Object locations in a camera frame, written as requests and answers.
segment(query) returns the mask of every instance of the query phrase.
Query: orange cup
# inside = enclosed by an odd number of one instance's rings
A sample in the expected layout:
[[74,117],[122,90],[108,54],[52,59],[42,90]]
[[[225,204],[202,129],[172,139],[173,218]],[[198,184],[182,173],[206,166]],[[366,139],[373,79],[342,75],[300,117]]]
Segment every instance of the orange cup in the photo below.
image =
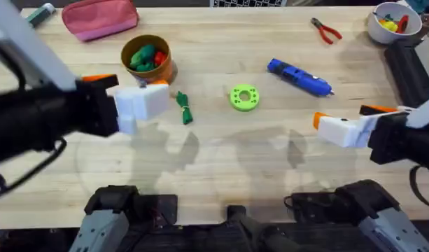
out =
[[[159,65],[156,69],[147,72],[138,72],[129,68],[130,60],[138,50],[148,44],[152,44],[157,48],[157,50],[162,51],[167,55],[166,60],[163,64]],[[155,35],[141,35],[136,38],[133,38],[124,45],[121,51],[121,61],[122,65],[131,73],[135,78],[140,80],[146,80],[147,83],[153,83],[159,80],[166,80],[169,84],[173,81],[174,78],[174,63],[171,58],[171,51],[167,42]]]

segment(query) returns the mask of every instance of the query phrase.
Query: pink zipper pouch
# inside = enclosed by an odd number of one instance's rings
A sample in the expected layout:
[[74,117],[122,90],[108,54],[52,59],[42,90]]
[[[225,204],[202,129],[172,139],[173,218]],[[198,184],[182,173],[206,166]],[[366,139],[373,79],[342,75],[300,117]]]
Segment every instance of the pink zipper pouch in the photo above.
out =
[[62,11],[66,28],[89,41],[135,27],[139,16],[130,0],[83,0]]

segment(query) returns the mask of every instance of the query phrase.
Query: blue glue gun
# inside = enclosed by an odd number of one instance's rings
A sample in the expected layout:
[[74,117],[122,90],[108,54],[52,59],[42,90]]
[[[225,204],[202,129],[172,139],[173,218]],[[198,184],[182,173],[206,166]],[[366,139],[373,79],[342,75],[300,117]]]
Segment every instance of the blue glue gun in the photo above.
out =
[[272,59],[267,66],[269,72],[277,74],[284,80],[310,92],[313,95],[326,96],[333,95],[331,86],[322,78],[315,77],[299,68],[289,65],[277,59]]

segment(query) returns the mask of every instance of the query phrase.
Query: white bowl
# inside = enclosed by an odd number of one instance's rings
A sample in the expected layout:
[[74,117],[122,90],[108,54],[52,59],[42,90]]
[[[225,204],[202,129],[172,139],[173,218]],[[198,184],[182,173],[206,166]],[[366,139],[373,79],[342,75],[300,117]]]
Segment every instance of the white bowl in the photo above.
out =
[[[403,6],[398,3],[381,3],[376,6],[374,12],[378,15],[376,16],[375,14],[370,13],[368,16],[368,34],[370,34],[372,39],[382,44],[389,44],[397,39],[403,39],[411,35],[415,35],[423,26],[421,17],[418,13],[407,6]],[[394,20],[400,20],[403,15],[409,16],[409,23],[407,24],[405,33],[397,34],[393,31],[389,31],[379,23],[379,19],[385,17],[387,14],[390,14]]]

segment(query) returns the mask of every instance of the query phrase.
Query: green toy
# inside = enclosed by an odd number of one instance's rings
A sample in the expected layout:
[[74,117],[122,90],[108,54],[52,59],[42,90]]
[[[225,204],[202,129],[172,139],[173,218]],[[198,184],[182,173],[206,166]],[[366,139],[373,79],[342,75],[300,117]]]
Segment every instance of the green toy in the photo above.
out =
[[152,71],[153,69],[155,69],[153,62],[147,62],[145,64],[140,64],[135,68],[136,71],[141,71],[141,72]]
[[183,124],[187,125],[188,123],[191,123],[192,114],[191,114],[191,110],[189,109],[188,96],[178,91],[178,94],[175,100],[177,101],[178,105],[180,105],[181,107],[181,114],[182,114],[181,117],[182,117]]
[[386,20],[394,21],[390,14],[385,15]]
[[230,92],[230,103],[238,111],[253,110],[259,103],[259,93],[252,85],[239,84]]
[[130,67],[136,69],[140,64],[145,64],[146,62],[153,62],[155,56],[155,46],[154,45],[145,45],[136,52],[130,59]]

